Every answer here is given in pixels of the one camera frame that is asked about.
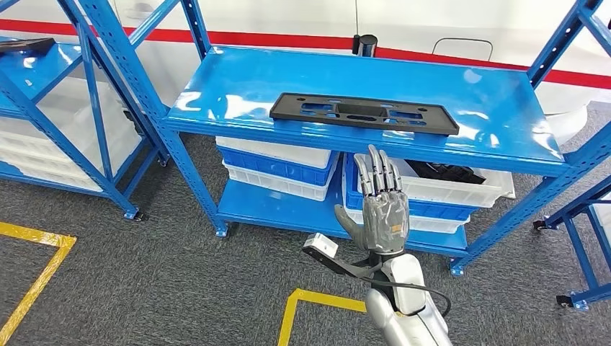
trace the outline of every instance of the stacked storage crate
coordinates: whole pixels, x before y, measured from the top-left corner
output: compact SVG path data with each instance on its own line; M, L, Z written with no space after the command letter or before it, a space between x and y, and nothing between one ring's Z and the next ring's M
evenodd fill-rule
M100 108L113 175L136 150L141 136L126 118L115 91L97 82ZM67 77L37 104L40 110L90 162L103 173L92 106L84 79ZM0 117L0 167L92 191L102 191L44 133L27 120Z
M362 223L362 193L354 155L277 143L217 137L229 178L239 182L324 200L331 177L342 168L342 196L348 215ZM361 155L370 167L368 155ZM511 195L511 173L474 169L486 178L482 185L420 178L402 159L393 159L409 198L410 229L454 233L479 208L490 208L502 195Z
M344 155L342 195L348 215L355 222L363 223L363 197L355 155L361 156L371 167L368 155ZM458 227L469 222L473 211L490 208L498 197L513 191L512 176L508 172L474 169L486 178L482 185L476 185L421 178L404 160L393 159L393 163L401 174L403 191L409 199L409 228L418 231L455 233Z
M312 200L324 200L339 153L317 148L217 137L229 178Z

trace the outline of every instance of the shelf rack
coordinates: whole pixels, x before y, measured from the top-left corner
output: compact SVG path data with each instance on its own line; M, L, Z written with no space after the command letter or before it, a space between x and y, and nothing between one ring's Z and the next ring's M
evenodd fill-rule
M586 26L609 53L610 35L593 12L602 1L578 0L526 72L356 56L212 46L197 0L182 0L202 63L167 110L138 60L131 39L108 4L79 0L104 44L157 129L218 236L226 221L347 237L332 205L341 199L338 178L325 201L314 202L229 181L216 205L179 132L367 152L471 167L524 172L543 182L473 243L456 234L411 231L408 248L453 257L463 268L611 153L611 124L579 150L562 154L534 93L560 54ZM273 121L269 109L282 92L392 99L444 105L460 126L456 136L403 133L290 120Z
M604 299L611 298L611 283L600 285L592 269L592 265L586 254L584 245L579 238L577 228L573 222L573 219L580 214L586 214L594 230L594 234L602 250L602 254L605 257L607 266L611 270L611 246L609 245L610 239L607 236L607 232L603 229L601 220L594 209L595 205L609 204L611 200L603 200L603 197L611 192L611 176L607 179L602 180L600 183L593 186L590 190L584 192L583 195L579 196L569 204L562 207L562 209L555 212L552 216L545 220L534 222L533 226L535 229L558 229L558 225L564 223L568 237L573 244L577 260L581 271L584 273L588 289L579 293L571 292L570 296L556 296L556 300L560 305L567 305L574 307L578 310L588 310L588 304L594 303L595 301L601 301Z
M0 1L0 12L17 2L17 0ZM119 72L112 65L112 61L98 42L92 29L88 26L76 3L72 0L58 0L58 3L70 19L72 25L76 28L80 44L56 43L43 56L27 56L17 53L0 56L0 116L30 121L38 130L49 137L75 164L83 169L99 185L101 191L93 191L29 177L22 174L18 169L7 168L7 165L3 165L3 169L0 168L0 178L109 198L125 211L124 216L126 218L139 220L141 213L138 207L129 201L129 197L151 162L157 159L161 165L165 166L169 159L169 152L153 126L149 123L147 117L140 111L138 104L129 92L128 86L123 82ZM148 25L144 25L140 28L139 32L145 32L147 27ZM2 40L10 39L0 37L0 41ZM92 104L103 173L36 106L53 87L81 63L84 65L89 97ZM113 174L110 163L104 123L99 106L94 64L106 73L108 80L131 112L138 133L143 137L143 140L122 166L119 167L116 174ZM120 190L117 188L117 183L124 176L138 154L145 148L148 148L146 158L130 179L127 187Z

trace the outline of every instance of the black item in bin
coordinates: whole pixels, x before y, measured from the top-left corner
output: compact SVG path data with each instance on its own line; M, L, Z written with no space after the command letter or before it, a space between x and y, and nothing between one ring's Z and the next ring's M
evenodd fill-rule
M283 93L269 111L269 116L275 120L458 134L458 125L442 106L380 99Z
M469 167L453 166L451 164L433 164L431 162L405 160L418 174L418 177L427 179L447 180L451 182L467 182L469 184L482 184L485 177L475 174Z
M32 40L0 41L0 54L24 51L45 55L54 44L55 40L51 37L35 38Z

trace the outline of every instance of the robotic arm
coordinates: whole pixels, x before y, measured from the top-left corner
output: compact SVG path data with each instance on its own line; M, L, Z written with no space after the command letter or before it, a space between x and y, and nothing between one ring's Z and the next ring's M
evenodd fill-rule
M405 253L409 232L407 197L401 191L401 176L384 151L369 146L373 176L366 163L355 158L363 192L364 226L356 224L340 205L335 216L357 246L369 251L363 261L348 265L335 259L337 244L322 234L313 234L303 251L338 274L367 281L367 313L390 346L448 346L447 325L442 316L450 310L443 294L424 287L418 259ZM429 292L446 299L440 314Z

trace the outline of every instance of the red wall stripe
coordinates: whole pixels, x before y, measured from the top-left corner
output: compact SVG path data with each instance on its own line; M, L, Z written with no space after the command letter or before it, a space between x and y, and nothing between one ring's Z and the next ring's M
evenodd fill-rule
M130 34L134 27L124 27ZM51 35L76 35L71 24L53 22L34 22L28 20L0 19L0 30L36 32ZM322 49L350 49L351 37L308 36L308 35L281 35L260 34L253 32L219 32L209 31L210 41L223 45L256 45L262 47L291 47L291 48L322 48ZM155 29L147 40L164 42L193 42L189 30ZM432 63L449 63L467 66L481 66L494 68L510 68L526 70L527 66L512 65L508 63L494 63L491 61L456 58L452 56L439 56L431 53L420 53L410 50L399 50L379 47L376 57L410 61L424 61ZM597 74L583 74L579 72L553 70L545 78L555 83L579 85L611 89L611 76Z

